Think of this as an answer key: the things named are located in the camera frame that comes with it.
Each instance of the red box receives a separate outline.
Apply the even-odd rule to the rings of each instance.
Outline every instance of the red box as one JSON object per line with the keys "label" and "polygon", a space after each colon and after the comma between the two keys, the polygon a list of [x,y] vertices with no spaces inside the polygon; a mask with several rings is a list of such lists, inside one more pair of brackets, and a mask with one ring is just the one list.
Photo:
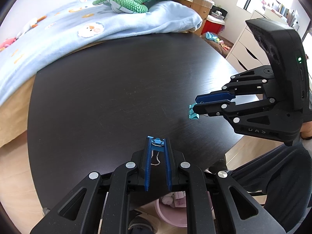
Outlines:
{"label": "red box", "polygon": [[224,27],[225,22],[221,19],[214,18],[213,16],[209,15],[205,22],[205,25],[202,29],[202,35],[206,32],[212,32],[218,34],[221,29]]}

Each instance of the book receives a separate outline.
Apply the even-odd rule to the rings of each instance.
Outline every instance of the book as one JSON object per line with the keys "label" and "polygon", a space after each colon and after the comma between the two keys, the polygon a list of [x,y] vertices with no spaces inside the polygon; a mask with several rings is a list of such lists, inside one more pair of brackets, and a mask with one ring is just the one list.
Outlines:
{"label": "book", "polygon": [[291,17],[291,21],[290,21],[290,24],[289,26],[292,27],[293,24],[297,21],[297,17],[298,17],[298,11],[293,11],[292,13],[292,17]]}
{"label": "book", "polygon": [[285,9],[285,12],[284,12],[284,14],[283,14],[283,16],[285,17],[285,18],[287,18],[287,14],[288,14],[288,12],[289,12],[289,9]]}
{"label": "book", "polygon": [[282,11],[282,7],[283,7],[283,5],[280,3],[280,5],[278,6],[278,12],[279,13]]}
{"label": "book", "polygon": [[272,8],[275,9],[276,11],[278,11],[278,6],[280,4],[275,0],[273,3],[272,3]]}
{"label": "book", "polygon": [[285,9],[286,9],[286,8],[285,8],[285,6],[283,5],[283,6],[282,6],[282,9],[280,10],[280,13],[281,13],[282,15],[284,15]]}
{"label": "book", "polygon": [[287,14],[287,16],[286,16],[286,19],[287,19],[287,23],[288,23],[288,24],[290,24],[290,21],[291,21],[290,18],[291,18],[292,12],[293,12],[293,10],[289,10],[289,11],[288,11],[288,14]]}

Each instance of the person's foot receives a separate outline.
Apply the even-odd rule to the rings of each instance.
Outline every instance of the person's foot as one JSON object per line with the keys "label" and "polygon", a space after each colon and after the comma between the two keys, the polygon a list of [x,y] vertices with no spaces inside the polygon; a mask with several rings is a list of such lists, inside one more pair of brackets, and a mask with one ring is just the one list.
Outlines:
{"label": "person's foot", "polygon": [[137,209],[135,211],[138,211],[140,214],[133,218],[133,220],[129,223],[129,230],[134,227],[145,227],[150,229],[153,233],[157,233],[161,224],[160,220],[157,217],[143,211]]}
{"label": "person's foot", "polygon": [[227,170],[227,160],[225,155],[222,159],[216,161],[212,166],[210,166],[208,170],[213,174],[216,174],[219,171]]}

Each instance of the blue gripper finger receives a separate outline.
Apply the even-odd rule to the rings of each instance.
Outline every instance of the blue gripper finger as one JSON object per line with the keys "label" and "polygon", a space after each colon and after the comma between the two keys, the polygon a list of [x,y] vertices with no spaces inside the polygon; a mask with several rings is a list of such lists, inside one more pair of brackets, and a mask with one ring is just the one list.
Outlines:
{"label": "blue gripper finger", "polygon": [[171,166],[170,166],[170,159],[169,159],[169,152],[168,152],[168,146],[167,146],[167,140],[163,140],[164,144],[164,156],[165,156],[165,168],[166,168],[166,181],[168,190],[171,191],[172,188],[172,177],[171,177]]}
{"label": "blue gripper finger", "polygon": [[235,98],[234,94],[231,94],[229,92],[220,92],[215,94],[204,94],[204,95],[198,95],[195,99],[195,102],[197,104],[200,103],[208,103],[208,102],[215,102],[220,100],[229,100],[231,101],[233,98]]}
{"label": "blue gripper finger", "polygon": [[145,191],[149,190],[149,179],[151,176],[151,162],[152,162],[152,139],[149,137],[149,146],[147,148],[146,164],[145,164]]}

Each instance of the white drawer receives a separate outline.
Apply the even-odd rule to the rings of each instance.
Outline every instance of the white drawer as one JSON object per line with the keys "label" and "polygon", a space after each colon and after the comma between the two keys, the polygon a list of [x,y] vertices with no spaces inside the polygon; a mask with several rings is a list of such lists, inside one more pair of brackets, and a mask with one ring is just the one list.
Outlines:
{"label": "white drawer", "polygon": [[257,12],[257,11],[254,11],[254,12],[252,13],[252,17],[251,17],[250,19],[262,18],[262,17],[264,17],[262,14],[260,14],[260,13]]}
{"label": "white drawer", "polygon": [[264,16],[260,14],[258,11],[254,11],[250,19],[261,18],[261,17],[264,17]]}
{"label": "white drawer", "polygon": [[247,68],[247,70],[262,66],[262,63],[253,58],[239,41],[233,47],[232,54]]}
{"label": "white drawer", "polygon": [[265,51],[259,46],[254,35],[250,31],[245,30],[241,35],[239,42],[252,52],[263,65],[269,64],[269,59],[266,56]]}
{"label": "white drawer", "polygon": [[227,57],[227,61],[228,61],[229,64],[232,65],[233,68],[235,68],[235,70],[236,70],[238,73],[241,73],[241,72],[246,71],[246,70],[241,66],[241,64],[239,63],[238,59],[236,59],[236,57],[235,57],[233,54],[230,54],[230,55]]}

